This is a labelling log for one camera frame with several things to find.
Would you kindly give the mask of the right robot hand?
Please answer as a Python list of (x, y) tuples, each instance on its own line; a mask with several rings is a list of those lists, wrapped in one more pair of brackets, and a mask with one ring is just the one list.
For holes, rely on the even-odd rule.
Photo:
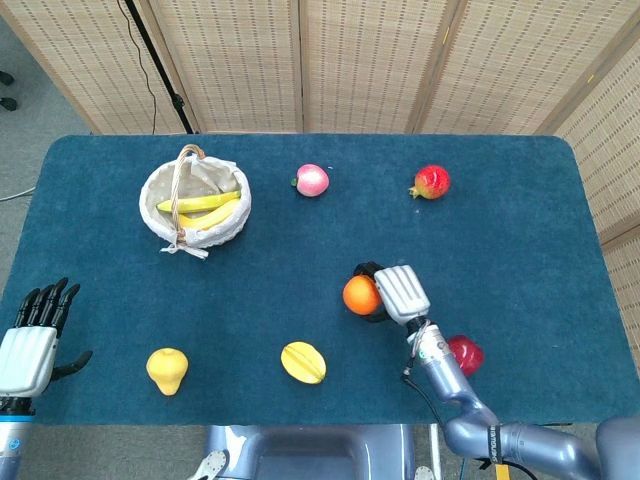
[(381, 298), (381, 306), (373, 313), (361, 314), (368, 322), (393, 320), (408, 329), (420, 328), (427, 322), (430, 301), (411, 266), (383, 267), (365, 262), (358, 264), (353, 273), (372, 280)]

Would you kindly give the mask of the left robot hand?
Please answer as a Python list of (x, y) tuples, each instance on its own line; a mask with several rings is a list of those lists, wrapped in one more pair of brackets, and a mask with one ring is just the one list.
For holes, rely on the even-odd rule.
[(0, 399), (32, 399), (50, 383), (74, 375), (90, 361), (83, 352), (66, 365), (55, 364), (72, 302), (80, 290), (66, 277), (35, 288), (22, 300), (15, 321), (0, 341)]

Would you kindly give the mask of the orange fruit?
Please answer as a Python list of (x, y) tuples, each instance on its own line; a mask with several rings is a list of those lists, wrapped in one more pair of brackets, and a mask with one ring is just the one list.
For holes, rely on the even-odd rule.
[(344, 286), (342, 297), (346, 307), (357, 315), (371, 315), (382, 303), (373, 280), (366, 275), (352, 277)]

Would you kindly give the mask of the wicker basket with cloth liner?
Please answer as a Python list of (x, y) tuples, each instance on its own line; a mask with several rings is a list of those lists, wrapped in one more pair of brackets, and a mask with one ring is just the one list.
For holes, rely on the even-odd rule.
[[(177, 200), (180, 198), (239, 191), (234, 213), (208, 230), (182, 228)], [(205, 259), (209, 249), (236, 237), (251, 212), (252, 196), (244, 172), (232, 161), (208, 156), (195, 144), (185, 145), (177, 158), (162, 164), (147, 178), (139, 195), (139, 213), (146, 226), (168, 242), (166, 253), (184, 251)], [(211, 211), (183, 214), (199, 217)]]

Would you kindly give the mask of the dark red apple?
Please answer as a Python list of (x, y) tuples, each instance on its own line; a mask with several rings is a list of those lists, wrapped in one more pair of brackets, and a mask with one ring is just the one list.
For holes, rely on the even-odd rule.
[(469, 337), (455, 335), (450, 337), (447, 343), (466, 377), (473, 375), (484, 363), (483, 350)]

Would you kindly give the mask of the blue velvet tablecloth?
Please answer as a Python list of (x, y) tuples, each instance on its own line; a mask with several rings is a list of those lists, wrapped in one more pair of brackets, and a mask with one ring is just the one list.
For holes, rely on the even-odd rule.
[[(206, 259), (168, 254), (140, 190), (187, 144), (233, 161), (252, 193), (238, 236)], [(304, 164), (329, 187), (291, 186)], [(444, 167), (446, 195), (412, 198)], [(444, 336), (485, 359), (471, 384), (503, 422), (599, 422), (640, 413), (640, 379), (574, 153), (554, 136), (67, 136), (49, 149), (0, 300), (0, 337), (24, 297), (78, 284), (57, 358), (79, 373), (36, 401), (50, 424), (423, 423), (402, 383), (404, 328), (342, 300), (354, 268), (409, 265)], [(283, 347), (311, 344), (327, 373), (305, 384)], [(160, 348), (189, 366), (173, 396), (146, 372)]]

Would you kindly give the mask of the red yellow pomegranate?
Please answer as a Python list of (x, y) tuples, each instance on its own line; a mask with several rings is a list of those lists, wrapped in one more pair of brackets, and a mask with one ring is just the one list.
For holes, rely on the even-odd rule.
[(409, 194), (412, 198), (435, 200), (446, 195), (450, 186), (450, 175), (444, 167), (427, 165), (415, 174), (414, 184), (409, 188)]

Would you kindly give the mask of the yellow starfruit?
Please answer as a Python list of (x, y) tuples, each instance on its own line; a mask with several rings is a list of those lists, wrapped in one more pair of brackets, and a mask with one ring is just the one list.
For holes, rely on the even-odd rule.
[(305, 384), (319, 384), (327, 373), (324, 357), (314, 346), (306, 342), (294, 341), (285, 345), (280, 361), (291, 377)]

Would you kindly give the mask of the yellow pear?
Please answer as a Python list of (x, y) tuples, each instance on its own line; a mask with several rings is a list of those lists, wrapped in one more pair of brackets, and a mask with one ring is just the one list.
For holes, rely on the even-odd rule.
[(182, 351), (164, 347), (149, 356), (146, 372), (163, 395), (173, 396), (179, 390), (188, 366), (188, 358)]

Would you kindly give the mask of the pink peach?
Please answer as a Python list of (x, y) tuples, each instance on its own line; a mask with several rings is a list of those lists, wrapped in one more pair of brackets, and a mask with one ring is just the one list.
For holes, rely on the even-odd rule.
[(317, 197), (329, 187), (327, 173), (318, 165), (304, 164), (297, 170), (296, 177), (291, 180), (291, 186), (305, 197)]

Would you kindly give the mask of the blue grey robot torso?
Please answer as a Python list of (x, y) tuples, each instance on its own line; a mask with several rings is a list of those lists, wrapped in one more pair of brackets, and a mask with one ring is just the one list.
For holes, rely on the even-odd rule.
[(436, 480), (406, 424), (213, 425), (188, 480)]

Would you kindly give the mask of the yellow banana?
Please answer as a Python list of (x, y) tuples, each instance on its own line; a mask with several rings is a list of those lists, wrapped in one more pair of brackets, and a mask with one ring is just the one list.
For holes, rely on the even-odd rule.
[(241, 194), (239, 191), (231, 191), (213, 195), (180, 198), (177, 200), (177, 212), (187, 214), (212, 211), (240, 197)]
[(212, 210), (211, 212), (199, 216), (199, 217), (188, 217), (186, 215), (180, 214), (178, 216), (179, 225), (182, 228), (189, 228), (195, 230), (208, 230), (211, 227), (214, 227), (223, 221), (225, 221), (229, 216), (231, 216), (236, 207), (239, 205), (239, 199), (233, 199), (222, 206)]

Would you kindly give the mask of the black office chair base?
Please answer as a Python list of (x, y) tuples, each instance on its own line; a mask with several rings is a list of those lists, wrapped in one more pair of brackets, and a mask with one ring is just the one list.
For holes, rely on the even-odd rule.
[[(0, 83), (4, 86), (10, 86), (14, 83), (14, 77), (0, 70)], [(18, 108), (17, 101), (11, 97), (0, 97), (0, 106), (7, 111), (15, 111)]]

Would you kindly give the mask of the black tripod stand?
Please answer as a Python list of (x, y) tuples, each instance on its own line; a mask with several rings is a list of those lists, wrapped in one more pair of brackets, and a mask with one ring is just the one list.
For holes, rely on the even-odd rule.
[(135, 5), (134, 0), (124, 0), (125, 5), (127, 7), (127, 10), (129, 11), (131, 18), (133, 20), (133, 22), (136, 25), (136, 28), (142, 38), (142, 41), (145, 44), (145, 47), (147, 49), (147, 52), (149, 53), (152, 62), (156, 68), (156, 71), (158, 72), (158, 74), (160, 75), (160, 78), (162, 80), (162, 83), (164, 85), (164, 88), (170, 98), (170, 102), (174, 108), (174, 110), (176, 111), (176, 113), (178, 114), (178, 117), (183, 125), (183, 128), (185, 130), (186, 134), (197, 134), (197, 131), (195, 131), (192, 128), (192, 125), (190, 123), (190, 121), (187, 118), (187, 115), (185, 113), (184, 107), (185, 107), (185, 102), (184, 99), (175, 91), (171, 80), (169, 78), (169, 75), (167, 74), (164, 65), (162, 63), (162, 60), (158, 54), (158, 51), (156, 50), (154, 44), (153, 44), (153, 40), (151, 39), (151, 36), (146, 28), (146, 25), (144, 23), (144, 20), (142, 19), (140, 12), (138, 10), (138, 8)]

